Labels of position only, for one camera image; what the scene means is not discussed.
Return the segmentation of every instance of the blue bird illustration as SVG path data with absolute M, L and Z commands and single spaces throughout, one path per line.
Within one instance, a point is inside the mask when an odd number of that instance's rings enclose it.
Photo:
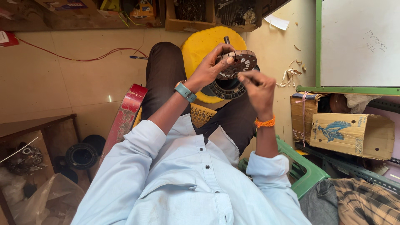
M 325 137 L 328 138 L 328 142 L 333 141 L 335 138 L 339 140 L 344 140 L 344 135 L 339 131 L 346 127 L 350 127 L 351 124 L 344 121 L 335 121 L 328 124 L 325 128 L 318 126 L 318 130 L 322 131 Z

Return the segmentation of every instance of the light blue shirt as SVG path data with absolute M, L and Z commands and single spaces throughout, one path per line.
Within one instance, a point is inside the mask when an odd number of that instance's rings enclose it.
M 105 157 L 72 225 L 308 224 L 286 176 L 289 161 L 251 153 L 247 174 L 219 127 L 204 144 L 189 114 L 168 135 L 142 121 Z

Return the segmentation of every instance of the whiteboard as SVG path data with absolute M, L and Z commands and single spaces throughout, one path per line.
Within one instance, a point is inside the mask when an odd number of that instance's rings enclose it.
M 400 1 L 322 0 L 321 86 L 400 86 Z

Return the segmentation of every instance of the orange thread bracelet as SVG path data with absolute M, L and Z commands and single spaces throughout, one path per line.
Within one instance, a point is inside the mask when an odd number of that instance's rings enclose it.
M 273 127 L 273 126 L 275 125 L 275 115 L 274 115 L 274 118 L 273 118 L 273 119 L 270 119 L 270 120 L 265 121 L 265 122 L 259 121 L 259 120 L 258 120 L 258 117 L 257 117 L 257 118 L 256 118 L 256 121 L 254 121 L 254 125 L 255 125 L 257 128 L 260 128 L 260 127 Z

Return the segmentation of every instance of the red wire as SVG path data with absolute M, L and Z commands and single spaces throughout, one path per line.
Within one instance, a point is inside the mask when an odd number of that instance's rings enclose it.
M 44 48 L 41 48 L 41 47 L 38 47 L 38 46 L 33 45 L 31 43 L 28 43 L 28 42 L 26 42 L 26 41 L 24 41 L 22 39 L 18 38 L 18 40 L 22 41 L 25 44 L 31 45 L 31 46 L 33 46 L 35 48 L 42 49 L 43 51 L 46 51 L 46 52 L 51 53 L 53 55 L 56 55 L 58 57 L 61 57 L 61 58 L 64 58 L 64 59 L 68 59 L 68 60 L 73 60 L 73 61 L 79 61 L 79 62 L 89 62 L 89 61 L 100 60 L 100 59 L 103 59 L 103 58 L 107 57 L 108 55 L 110 55 L 110 54 L 112 54 L 114 52 L 120 51 L 120 50 L 136 50 L 136 52 L 140 52 L 142 55 L 144 55 L 146 58 L 148 58 L 147 55 L 145 55 L 144 53 L 142 53 L 141 51 L 139 51 L 138 49 L 135 49 L 135 48 L 116 48 L 116 49 L 113 49 L 113 50 L 109 51 L 107 54 L 104 54 L 104 55 L 102 55 L 100 57 L 97 57 L 97 58 L 94 58 L 94 59 L 82 59 L 82 60 L 80 60 L 80 59 L 71 59 L 71 58 L 67 58 L 67 57 L 64 57 L 64 56 L 57 55 L 57 54 L 55 54 L 55 53 L 53 53 L 51 51 L 48 51 L 48 50 L 46 50 Z

